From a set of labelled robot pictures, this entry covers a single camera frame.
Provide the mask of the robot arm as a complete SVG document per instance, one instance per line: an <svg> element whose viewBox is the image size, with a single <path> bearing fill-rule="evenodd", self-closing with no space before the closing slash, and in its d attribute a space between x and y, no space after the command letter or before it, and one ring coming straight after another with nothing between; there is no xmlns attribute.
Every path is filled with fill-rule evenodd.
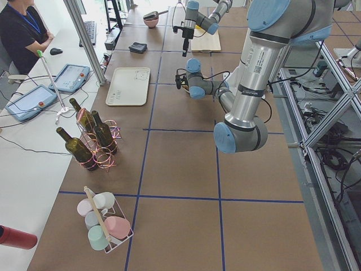
<svg viewBox="0 0 361 271"><path fill-rule="evenodd" d="M189 40L194 38L195 26L200 27L206 33L213 35L218 27L221 18L226 12L232 7L232 0L221 0L215 1L218 5L215 7L213 12L206 17L204 14L199 12L199 3L197 1L188 1L185 11L185 18L181 26L173 26L173 32L178 33L182 31L182 37L184 38L182 56L186 57Z"/></svg>
<svg viewBox="0 0 361 271"><path fill-rule="evenodd" d="M254 151L267 141L265 123L256 115L280 50L286 45L326 39L332 28L333 1L253 1L247 13L248 34L236 69L237 90L223 81L206 80L198 59L186 64L193 99L214 95L225 110L214 127L218 150L232 154Z"/></svg>

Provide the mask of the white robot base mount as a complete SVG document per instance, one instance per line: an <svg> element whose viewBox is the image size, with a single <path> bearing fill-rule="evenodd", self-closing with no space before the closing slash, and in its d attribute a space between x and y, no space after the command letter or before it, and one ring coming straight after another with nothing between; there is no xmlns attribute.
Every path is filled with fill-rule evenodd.
<svg viewBox="0 0 361 271"><path fill-rule="evenodd" d="M360 50L357 47L354 46L350 49L334 48L333 51L342 68L350 72L352 68L360 68Z"/></svg>

